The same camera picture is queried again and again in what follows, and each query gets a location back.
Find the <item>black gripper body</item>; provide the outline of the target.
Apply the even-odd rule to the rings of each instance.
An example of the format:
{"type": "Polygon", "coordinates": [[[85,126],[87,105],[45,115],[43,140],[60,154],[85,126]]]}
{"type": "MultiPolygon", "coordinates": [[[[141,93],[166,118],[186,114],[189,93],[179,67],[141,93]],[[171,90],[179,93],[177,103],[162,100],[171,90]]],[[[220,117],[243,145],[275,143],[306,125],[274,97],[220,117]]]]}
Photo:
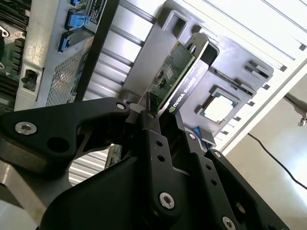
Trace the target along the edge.
{"type": "Polygon", "coordinates": [[[58,196],[42,230],[194,230],[203,217],[205,175],[213,162],[188,155],[189,172],[173,168],[169,153],[122,160],[58,196]]]}

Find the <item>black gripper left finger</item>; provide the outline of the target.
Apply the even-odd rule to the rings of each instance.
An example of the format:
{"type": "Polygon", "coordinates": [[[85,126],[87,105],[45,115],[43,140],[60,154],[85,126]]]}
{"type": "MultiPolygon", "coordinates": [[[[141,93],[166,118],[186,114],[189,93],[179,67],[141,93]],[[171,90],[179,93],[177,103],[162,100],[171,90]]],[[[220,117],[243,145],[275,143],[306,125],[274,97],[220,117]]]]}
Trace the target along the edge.
{"type": "Polygon", "coordinates": [[[18,175],[3,184],[23,208],[44,215],[74,187],[68,180],[73,161],[111,144],[123,147],[120,161],[143,153],[170,155],[158,117],[113,97],[3,114],[0,159],[18,175]]]}

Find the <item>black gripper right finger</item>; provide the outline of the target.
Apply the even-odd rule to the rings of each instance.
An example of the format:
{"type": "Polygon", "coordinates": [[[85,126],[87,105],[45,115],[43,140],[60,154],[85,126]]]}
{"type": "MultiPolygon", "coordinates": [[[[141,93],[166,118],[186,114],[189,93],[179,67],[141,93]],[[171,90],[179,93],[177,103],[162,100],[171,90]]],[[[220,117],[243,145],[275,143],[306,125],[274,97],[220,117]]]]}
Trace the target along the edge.
{"type": "Polygon", "coordinates": [[[202,223],[211,230],[286,230],[288,226],[270,208],[221,152],[204,152],[195,134],[174,117],[174,132],[183,144],[177,156],[193,181],[192,197],[202,223]]]}

